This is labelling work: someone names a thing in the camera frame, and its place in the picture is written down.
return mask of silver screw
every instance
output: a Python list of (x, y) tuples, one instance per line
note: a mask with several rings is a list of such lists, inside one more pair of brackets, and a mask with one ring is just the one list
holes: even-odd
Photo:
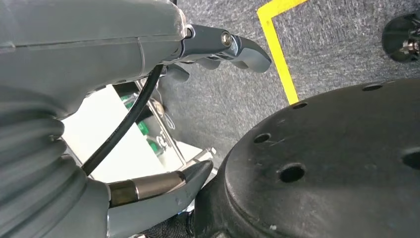
[(400, 49), (401, 52), (403, 52), (404, 54), (408, 55), (408, 54), (415, 54), (419, 51), (419, 43), (409, 39), (409, 40), (405, 40), (403, 42), (403, 47)]
[(227, 31), (224, 31), (221, 35), (222, 44), (224, 46), (230, 46), (232, 44), (232, 39), (230, 38), (230, 33)]

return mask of yellow floor tape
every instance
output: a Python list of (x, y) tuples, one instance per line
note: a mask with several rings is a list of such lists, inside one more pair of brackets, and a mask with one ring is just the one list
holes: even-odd
[(289, 104), (296, 103), (299, 99), (292, 77), (290, 76), (289, 68), (287, 67), (286, 59), (284, 58), (272, 18), (306, 1), (307, 0), (272, 0), (260, 7), (257, 11), (262, 30), (267, 38), (268, 47), (270, 48), (271, 55), (273, 56), (277, 72), (280, 76), (280, 81), (283, 84), (284, 92), (286, 93)]

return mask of black plastic base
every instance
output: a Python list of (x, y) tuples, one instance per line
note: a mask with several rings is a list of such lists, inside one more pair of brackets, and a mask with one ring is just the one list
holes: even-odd
[(357, 85), (269, 116), (196, 198), (197, 238), (420, 234), (420, 80)]

